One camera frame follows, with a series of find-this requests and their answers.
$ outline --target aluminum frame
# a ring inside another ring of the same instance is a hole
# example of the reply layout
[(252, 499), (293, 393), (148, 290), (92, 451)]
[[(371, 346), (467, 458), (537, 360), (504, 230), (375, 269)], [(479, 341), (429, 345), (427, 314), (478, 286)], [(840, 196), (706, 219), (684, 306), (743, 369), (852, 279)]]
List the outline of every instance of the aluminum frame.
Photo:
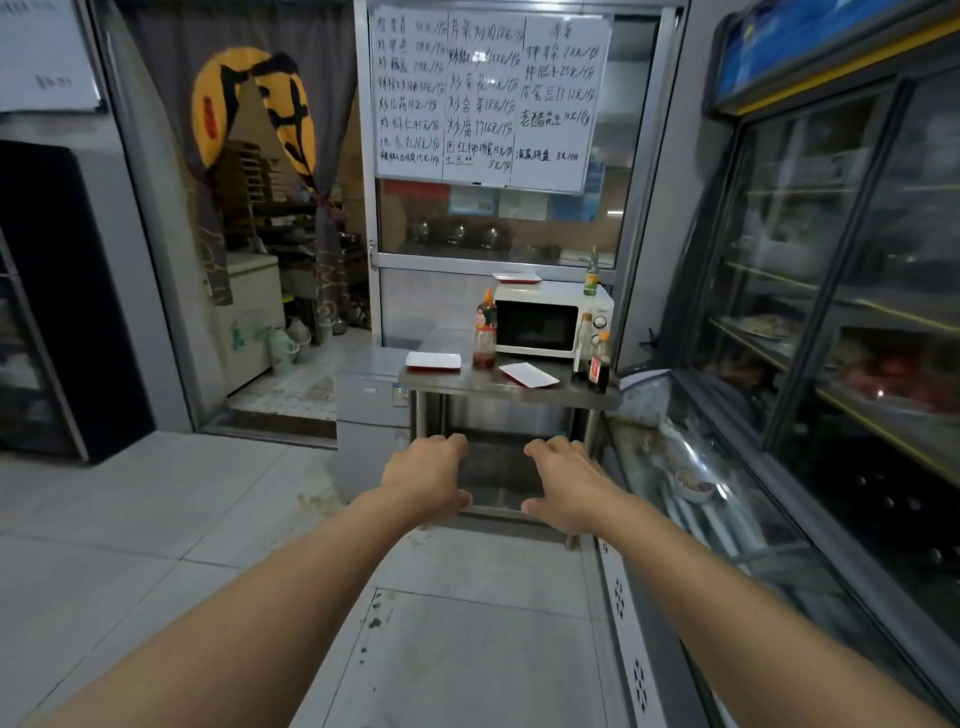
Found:
[[(681, 37), (680, 10), (686, 0), (672, 0), (658, 4), (647, 2), (555, 2), (535, 0), (394, 0), (411, 8), (451, 8), (459, 10), (496, 12), (568, 12), (578, 14), (630, 14), (658, 18), (657, 39), (650, 63), (650, 76), (640, 128), (634, 149), (634, 166), (624, 206), (623, 224), (613, 268), (600, 271), (600, 282), (613, 287), (616, 311), (613, 333), (622, 334), (626, 323), (626, 306), (633, 291), (634, 268), (639, 258), (640, 234), (649, 210), (653, 178), (659, 158), (660, 139), (666, 119), (667, 102), (673, 87), (673, 78), (679, 58)], [(354, 27), (357, 52), (357, 94), (360, 107), (360, 135), (363, 152), (364, 208), (367, 222), (368, 268), (371, 287), (371, 326), (376, 345), (383, 342), (381, 311), (380, 268), (397, 268), (435, 273), (453, 273), (487, 276), (499, 271), (536, 273), (545, 280), (576, 282), (583, 279), (580, 266), (518, 263), (431, 255), (407, 255), (380, 252), (379, 198), (376, 191), (375, 150), (373, 138), (373, 87), (370, 69), (370, 11), (391, 0), (354, 0)]]

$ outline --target display refrigerator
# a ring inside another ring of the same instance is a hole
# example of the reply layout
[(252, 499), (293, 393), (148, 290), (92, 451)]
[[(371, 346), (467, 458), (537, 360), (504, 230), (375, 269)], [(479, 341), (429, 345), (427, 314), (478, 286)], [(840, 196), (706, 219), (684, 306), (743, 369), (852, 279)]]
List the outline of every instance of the display refrigerator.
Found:
[(0, 451), (100, 462), (154, 430), (84, 169), (0, 141)]
[[(960, 16), (853, 0), (805, 5), (804, 25), (798, 5), (718, 29), (704, 108), (731, 147), (604, 464), (956, 723)], [(818, 42), (782, 35), (815, 27)], [(732, 728), (642, 582), (600, 551), (637, 724)]]

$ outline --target glass window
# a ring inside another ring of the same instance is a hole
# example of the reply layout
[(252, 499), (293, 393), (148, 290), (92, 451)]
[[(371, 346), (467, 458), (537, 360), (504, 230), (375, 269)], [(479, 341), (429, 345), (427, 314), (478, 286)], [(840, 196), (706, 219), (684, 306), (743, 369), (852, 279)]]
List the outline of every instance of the glass window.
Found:
[(877, 96), (744, 134), (694, 364), (766, 426), (871, 156)]
[(612, 268), (630, 191), (657, 21), (617, 17), (583, 195), (377, 180), (380, 250)]
[(780, 459), (960, 640), (960, 72), (921, 82)]

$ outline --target food dish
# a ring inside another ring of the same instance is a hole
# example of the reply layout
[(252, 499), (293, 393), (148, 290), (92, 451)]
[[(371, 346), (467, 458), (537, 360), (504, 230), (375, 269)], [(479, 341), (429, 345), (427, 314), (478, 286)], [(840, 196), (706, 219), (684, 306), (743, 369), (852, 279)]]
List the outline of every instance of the food dish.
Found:
[(885, 356), (847, 367), (838, 382), (859, 397), (904, 415), (960, 415), (955, 387), (916, 358)]
[(560, 380), (555, 376), (551, 376), (547, 372), (537, 369), (537, 367), (527, 361), (521, 361), (517, 364), (504, 364), (500, 367), (500, 371), (510, 379), (530, 389), (550, 387), (560, 383)]
[(460, 354), (410, 352), (407, 354), (407, 366), (411, 369), (439, 369), (453, 372), (460, 369)]
[(800, 328), (797, 322), (778, 316), (776, 313), (744, 316), (732, 321), (732, 323), (741, 331), (763, 339), (785, 339), (797, 333)]

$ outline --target glass door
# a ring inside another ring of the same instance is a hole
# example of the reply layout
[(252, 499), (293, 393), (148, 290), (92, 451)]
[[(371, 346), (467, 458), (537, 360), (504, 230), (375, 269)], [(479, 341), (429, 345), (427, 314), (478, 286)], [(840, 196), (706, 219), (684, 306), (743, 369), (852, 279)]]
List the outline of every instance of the glass door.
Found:
[(887, 95), (872, 90), (743, 133), (694, 366), (758, 433), (834, 258)]
[(60, 406), (0, 273), (0, 449), (75, 455)]
[(960, 642), (958, 84), (917, 85), (776, 455)]

